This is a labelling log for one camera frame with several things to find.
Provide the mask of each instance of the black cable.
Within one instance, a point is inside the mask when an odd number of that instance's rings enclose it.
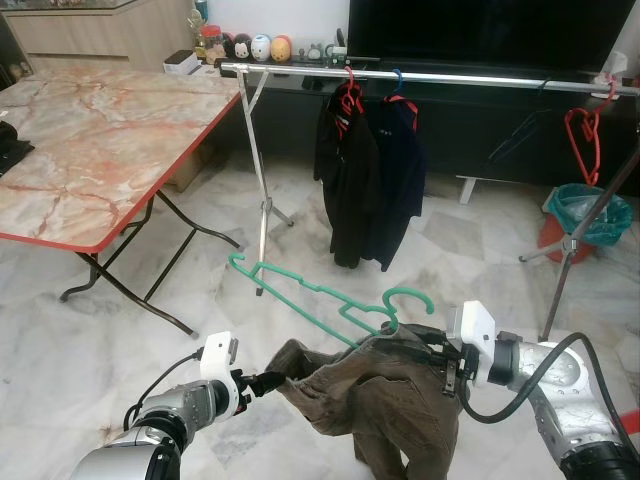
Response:
[[[582,340],[584,344],[587,354],[589,355],[589,360],[591,361],[591,365],[593,366],[593,373],[596,376],[596,381],[598,382],[598,388],[600,389],[600,393],[602,394],[602,399],[604,400],[604,404],[609,411],[609,415],[611,416],[611,420],[613,421],[616,430],[618,431],[618,435],[620,436],[620,440],[622,443],[629,449],[631,454],[633,455],[636,462],[640,463],[640,456],[638,455],[638,451],[635,449],[633,443],[631,443],[631,439],[627,434],[627,431],[624,429],[622,425],[622,420],[620,420],[620,416],[616,411],[616,407],[613,405],[613,401],[611,400],[611,396],[609,395],[609,390],[607,389],[607,385],[604,380],[604,375],[602,374],[602,368],[600,368],[600,362],[598,361],[598,356],[596,355],[596,351],[591,344],[591,341],[587,338],[584,333],[576,332],[567,336],[564,340],[562,340],[558,345],[556,345],[549,355],[540,363],[536,371],[533,372],[533,375],[527,379],[526,382],[522,385],[522,388],[518,391],[516,397],[502,410],[493,415],[481,415],[475,410],[471,408],[469,405],[469,399],[467,398],[467,386],[466,383],[469,381],[468,378],[465,379],[464,385],[461,389],[460,400],[462,402],[462,407],[465,412],[469,414],[471,418],[480,422],[480,423],[498,423],[502,420],[505,420],[509,416],[515,412],[520,405],[531,395],[533,389],[536,387],[538,382],[542,379],[544,374],[547,372],[549,367],[553,365],[553,363],[557,360],[557,358],[564,352],[569,345],[571,345],[576,340]]]
[[[138,417],[138,414],[140,413],[140,409],[142,408],[142,402],[144,402],[144,399],[147,398],[147,395],[149,395],[151,393],[151,391],[154,388],[156,388],[158,386],[158,384],[162,380],[164,380],[166,378],[167,375],[169,375],[171,372],[173,372],[176,368],[178,368],[183,363],[186,363],[189,360],[200,360],[202,358],[202,352],[203,351],[204,351],[204,347],[201,347],[198,350],[196,350],[195,352],[193,352],[191,355],[187,355],[186,357],[181,358],[180,360],[178,360],[176,363],[171,365],[167,370],[165,370],[165,372],[162,375],[160,375],[156,379],[156,381],[153,382],[151,384],[151,386],[149,386],[149,388],[147,388],[144,391],[144,393],[142,395],[140,395],[140,398],[138,399],[138,403],[136,403],[135,405],[131,405],[131,407],[129,407],[129,410],[127,410],[127,413],[125,413],[125,415],[124,415],[124,420],[122,421],[122,426],[123,426],[125,432],[127,430],[129,430],[129,417],[131,417],[131,414],[133,414],[133,418],[131,419],[131,421],[134,421]]]
[[[538,87],[536,87],[536,90],[538,91],[538,93],[535,98],[535,105],[539,106],[540,96],[542,95],[542,92],[546,88],[547,83],[549,83],[552,79],[553,79],[553,76],[548,76],[542,81],[542,83]],[[531,126],[537,126],[536,125],[536,123],[538,122],[537,119],[541,115],[548,114],[550,112],[552,112],[552,110],[548,108],[546,110],[536,110],[534,112],[531,112],[529,115],[527,115],[526,118],[522,122],[520,122],[520,125],[518,125],[513,130],[513,132],[511,132],[511,135],[509,135],[506,139],[502,141],[502,143],[500,143],[500,145],[498,145],[496,148],[493,149],[493,151],[487,157],[487,160],[485,160],[485,162],[483,163],[483,167],[487,168],[489,166],[492,166],[493,164],[501,161],[502,159],[510,155],[511,152],[513,152],[522,143],[524,143],[531,135],[536,133],[536,130],[532,129]]]

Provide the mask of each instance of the garment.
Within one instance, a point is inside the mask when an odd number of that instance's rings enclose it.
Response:
[[[325,208],[333,229],[329,250],[338,265],[355,268],[371,215],[381,203],[380,163],[375,140],[359,108],[360,90],[351,90],[356,104],[347,110],[342,103],[346,91],[346,85],[338,87],[320,112],[314,179],[322,180]]]
[[[0,121],[0,176],[20,162],[33,148],[28,141],[18,140],[18,132],[11,124]]]
[[[284,374],[278,388],[325,435],[353,433],[356,458],[378,480],[443,480],[458,432],[458,398],[442,394],[444,374],[426,365],[427,347],[400,325],[337,355],[289,340],[267,371]],[[409,458],[405,468],[400,451]]]
[[[362,258],[389,268],[413,216],[422,215],[427,163],[416,136],[418,108],[398,95],[366,102],[380,156],[382,205],[369,224]]]

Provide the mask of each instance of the clothes rack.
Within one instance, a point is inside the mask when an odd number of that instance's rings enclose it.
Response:
[[[267,243],[267,231],[268,231],[268,222],[269,216],[273,212],[279,217],[282,221],[284,221],[287,225],[293,226],[293,221],[284,215],[278,208],[274,205],[272,198],[269,196],[269,191],[267,189],[267,184],[265,181],[263,164],[262,164],[262,156],[260,151],[258,150],[258,145],[256,143],[255,132],[253,129],[253,122],[251,120],[251,112],[256,106],[258,99],[260,98],[260,94],[264,89],[264,86],[267,83],[267,79],[269,78],[269,74],[283,74],[283,75],[302,75],[307,77],[325,77],[325,78],[349,78],[349,72],[343,69],[338,68],[309,68],[309,67],[294,67],[294,66],[280,66],[280,65],[268,65],[268,64],[248,64],[248,63],[234,63],[234,62],[223,62],[220,65],[220,68],[224,71],[233,71],[236,73],[238,78],[238,85],[240,87],[240,95],[242,98],[242,108],[244,110],[244,118],[247,124],[247,131],[249,134],[249,143],[251,145],[251,156],[253,158],[253,164],[256,170],[256,175],[258,177],[258,182],[260,184],[260,192],[262,195],[262,219],[260,223],[260,250],[258,254],[258,261],[265,261],[265,249]],[[249,73],[261,73],[260,81],[256,87],[256,91],[253,94],[251,100],[247,95],[247,78],[246,76]],[[356,79],[376,79],[376,80],[398,80],[398,75],[395,72],[378,72],[378,71],[369,71],[369,70],[353,70],[353,76]],[[530,78],[510,78],[510,77],[494,77],[494,76],[480,76],[480,75],[449,75],[449,74],[439,74],[439,73],[402,73],[402,80],[404,82],[420,82],[420,83],[435,83],[435,84],[448,84],[448,85],[469,85],[469,86],[482,86],[482,87],[503,87],[503,88],[526,88],[526,89],[539,89],[539,90],[552,90],[559,92],[577,92],[577,93],[600,93],[600,94],[608,94],[610,91],[609,85],[599,85],[593,83],[579,83],[579,82],[563,82],[556,80],[539,80],[539,79],[530,79]],[[616,89],[616,94],[621,96],[632,96],[632,97],[640,97],[640,88],[635,87],[619,87]],[[572,253],[575,253],[575,250],[572,246],[575,246],[575,241],[577,237],[581,237],[585,232],[588,226],[591,224],[593,219],[597,216],[597,213],[606,205],[607,201],[613,193],[620,187],[624,179],[631,173],[633,170],[633,165],[637,162],[637,151],[631,155],[629,160],[625,163],[625,165],[621,168],[619,174],[616,176],[614,181],[611,182],[609,188],[605,195],[601,197],[601,201],[598,201],[596,205],[600,206],[598,212],[595,212],[595,207],[592,208],[592,211],[587,218],[580,224],[579,232],[574,232],[573,236],[567,236],[566,241],[568,244],[566,247],[563,247],[562,242],[558,244],[554,244],[552,247],[554,250],[563,250],[564,258],[563,264],[561,268],[561,272],[558,277],[558,282],[556,286],[556,293],[554,295],[553,303],[551,306],[551,310],[549,312],[549,317],[547,318],[547,323],[545,325],[544,333],[541,338],[546,338],[549,334],[549,330],[551,328],[551,324],[553,323],[553,317],[555,316],[555,310],[557,309],[557,304],[560,301],[560,296],[562,295],[562,290],[564,287],[564,282],[566,280],[566,275],[568,273],[569,267],[571,265],[571,257]],[[534,258],[535,256],[541,255],[543,253],[547,253],[548,249],[544,251],[536,252],[531,255],[521,256],[521,261],[527,261],[528,259]],[[262,280],[263,270],[261,269],[258,272],[259,279]],[[262,295],[263,289],[256,289],[256,295]]]

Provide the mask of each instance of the metal rod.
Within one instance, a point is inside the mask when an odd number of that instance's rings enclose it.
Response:
[[[549,332],[553,326],[553,321],[556,318],[556,312],[558,311],[558,305],[560,305],[560,297],[564,291],[564,284],[567,282],[567,276],[569,275],[569,269],[571,268],[571,260],[575,253],[573,250],[565,250],[562,257],[562,265],[560,266],[560,272],[558,273],[558,280],[556,281],[556,291],[553,294],[553,300],[551,301],[551,307],[549,308],[549,314],[547,315],[547,321],[544,324],[544,330],[542,335],[538,338],[540,342],[546,342],[549,340]]]
[[[278,217],[280,220],[286,223],[288,227],[293,227],[293,220],[291,220],[284,213],[282,213],[282,210],[280,210],[278,207],[276,207],[273,204],[271,204],[271,210],[273,211],[273,213],[276,214],[276,217]]]
[[[269,231],[269,215],[271,214],[271,198],[266,202],[262,202],[262,217],[260,220],[260,250],[258,250],[258,261],[264,262],[264,253],[267,249],[267,232]],[[258,279],[264,279],[264,268],[258,271]],[[256,288],[256,295],[261,296],[264,289]]]
[[[253,122],[251,121],[251,112],[249,111],[249,100],[247,98],[247,88],[244,83],[244,73],[238,71],[238,87],[240,88],[240,98],[242,99],[242,108],[244,110],[244,120],[247,124],[247,133],[249,134],[249,145],[251,146],[251,157],[253,158],[253,167],[260,184],[260,193],[262,201],[266,202],[269,198],[267,184],[264,179],[264,171],[262,170],[262,161],[258,152],[258,144],[256,143],[256,135],[253,130]]]
[[[169,322],[172,325],[178,327],[180,330],[182,330],[184,333],[189,335],[191,338],[198,338],[198,333],[194,332],[193,330],[191,330],[189,327],[187,327],[180,320],[178,320],[177,318],[173,317],[172,315],[169,315],[168,313],[160,310],[159,308],[156,308],[153,305],[147,303],[146,301],[144,301],[140,297],[138,297],[135,293],[133,293],[131,290],[129,290],[127,287],[125,287],[122,283],[120,283],[120,281],[117,278],[115,278],[113,275],[111,275],[107,271],[106,268],[104,268],[97,261],[95,261],[93,259],[93,257],[91,257],[91,255],[89,255],[87,253],[77,253],[77,255],[82,260],[87,262],[91,268],[94,268],[98,273],[100,273],[100,275],[102,275],[107,282],[109,282],[116,289],[118,289],[120,291],[120,293],[122,293],[129,300],[131,300],[132,302],[137,303],[139,306],[141,306],[145,310],[148,310],[149,312],[151,312],[151,313],[153,313],[153,314],[165,319],[167,322]]]
[[[184,223],[189,225],[191,228],[198,230],[199,232],[206,233],[207,235],[212,235],[214,237],[221,238],[222,240],[229,243],[230,245],[233,245],[235,248],[240,248],[240,244],[238,242],[226,236],[224,233],[216,232],[215,230],[209,230],[208,228],[205,228],[202,225],[198,225],[196,222],[191,220],[184,213],[182,213],[182,211],[178,207],[176,207],[173,204],[173,202],[169,200],[169,198],[160,190],[156,192],[156,195],[160,200],[162,200],[164,203],[167,204],[167,206],[171,209],[171,211],[173,211],[173,213],[175,213],[178,216],[178,218],[180,218],[180,220],[182,220]]]
[[[338,68],[308,68],[287,67],[279,65],[258,65],[247,63],[222,63],[220,68],[226,71],[234,71],[240,74],[249,72],[270,72],[274,74],[305,75],[308,77],[332,77],[349,78],[346,70]],[[353,70],[356,78],[371,78],[380,80],[397,80],[398,76],[393,72],[375,72],[369,70]],[[448,85],[475,85],[482,87],[510,87],[555,90],[560,92],[581,93],[605,93],[608,94],[609,85],[597,85],[595,83],[560,82],[555,80],[531,78],[491,77],[480,75],[448,75],[440,73],[402,73],[402,79],[406,82],[438,83]],[[640,89],[634,87],[618,87],[616,94],[624,96],[640,96]]]
[[[98,261],[98,254],[97,253],[92,253],[91,257],[96,262]],[[93,287],[95,285],[95,283],[98,280],[98,278],[100,278],[100,275],[98,274],[98,271],[95,268],[89,267],[89,281],[87,283],[85,283],[84,285],[80,285],[79,287],[69,288],[68,290],[65,290],[64,292],[62,292],[62,295],[60,295],[60,301],[62,303],[64,303],[69,299],[69,295],[72,295],[72,294],[78,293],[78,292],[84,292],[85,290],[89,290],[91,287]]]
[[[153,197],[151,197],[149,199],[149,201],[147,202],[147,208],[144,212],[144,217],[142,217],[140,220],[136,221],[136,222],[131,222],[128,223],[123,229],[122,229],[122,233],[124,233],[124,231],[127,228],[132,228],[132,227],[139,227],[140,225],[144,225],[145,223],[147,223],[149,221],[149,219],[151,218],[151,208],[153,207]]]
[[[520,255],[518,257],[518,260],[520,260],[521,262],[528,262],[529,260],[541,257],[542,255],[557,252],[558,250],[562,250],[563,242],[564,239],[560,240],[559,242],[552,243],[551,245],[547,245],[546,247],[541,248],[540,250],[536,250],[535,252],[527,253],[526,255]]]
[[[256,103],[258,103],[258,99],[260,98],[262,89],[264,88],[265,83],[267,83],[267,78],[269,78],[269,70],[265,70],[264,72],[262,72],[262,76],[260,77],[260,82],[258,82],[256,91],[253,92],[253,98],[251,98],[251,103],[249,104],[249,114],[253,112],[253,108],[256,106]]]
[[[142,218],[142,220],[138,222],[134,222],[136,225],[136,228],[133,230],[133,232],[129,234],[127,238],[125,238],[124,242],[122,242],[122,244],[118,247],[118,249],[115,252],[113,252],[113,255],[109,257],[109,259],[103,265],[104,268],[109,268],[109,266],[115,261],[115,259],[118,258],[118,256],[124,251],[125,248],[127,248],[127,245],[131,243],[131,240],[133,240],[135,236],[138,235],[138,233],[140,233],[140,230],[142,230],[142,227],[144,227],[145,224],[149,221],[149,218],[151,218],[152,209],[153,209],[153,197],[151,197],[147,202],[147,209],[144,212],[144,217]]]
[[[613,179],[611,179],[609,185],[607,185],[607,188],[604,190],[604,192],[602,192],[602,195],[598,197],[596,202],[589,209],[582,221],[573,231],[573,233],[571,234],[571,238],[573,238],[574,240],[582,240],[582,237],[584,237],[585,233],[587,233],[587,230],[589,229],[593,221],[598,218],[598,215],[600,215],[602,210],[607,206],[609,200],[611,200],[616,191],[622,186],[627,177],[631,175],[633,169],[636,168],[639,160],[640,143],[636,144],[629,159],[618,169],[618,172],[613,177]]]
[[[169,271],[173,268],[175,263],[178,261],[178,258],[180,258],[180,255],[182,255],[182,252],[184,252],[184,249],[187,248],[187,245],[189,245],[189,242],[191,241],[191,239],[193,238],[193,236],[196,234],[197,231],[198,230],[196,230],[195,228],[191,230],[191,233],[189,234],[189,236],[186,238],[184,242],[182,242],[182,245],[180,245],[180,248],[178,249],[178,251],[173,255],[173,257],[171,258],[171,261],[167,264],[166,267],[164,267],[164,270],[162,270],[162,273],[160,274],[158,279],[154,282],[154,284],[151,286],[147,294],[144,296],[145,302],[149,301],[149,299],[153,296],[153,294],[156,293],[156,290],[158,289],[162,281],[165,279]]]
[[[625,161],[625,163],[618,169],[618,172],[613,177],[613,179],[607,185],[607,188],[602,195],[598,197],[598,200],[593,204],[589,212],[585,215],[584,219],[578,224],[576,229],[573,231],[571,236],[567,239],[568,235],[565,235],[564,241],[571,241],[577,244],[587,230],[593,223],[593,221],[600,215],[602,209],[609,203],[611,197],[615,194],[615,192],[620,188],[620,186],[625,182],[625,180],[629,177],[631,172],[633,172],[634,168],[640,161],[640,143],[636,144],[634,147],[631,156]],[[551,331],[551,327],[553,326],[553,322],[555,320],[556,312],[558,310],[558,305],[560,303],[560,297],[562,296],[562,291],[564,290],[564,284],[567,281],[567,275],[569,274],[569,269],[571,268],[571,259],[575,255],[575,250],[571,247],[572,245],[563,246],[564,256],[562,257],[562,266],[560,267],[560,273],[558,274],[558,281],[556,285],[556,291],[553,295],[553,301],[551,303],[551,307],[549,308],[549,314],[547,315],[547,321],[544,326],[544,330],[542,335],[540,336],[541,341],[546,341],[549,338],[549,332]],[[539,254],[544,253],[543,249],[539,251]]]

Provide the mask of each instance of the wall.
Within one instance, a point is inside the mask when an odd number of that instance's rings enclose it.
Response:
[[[289,35],[294,52],[311,43],[335,41],[338,27],[345,37],[349,0],[208,0],[209,23],[224,32]]]

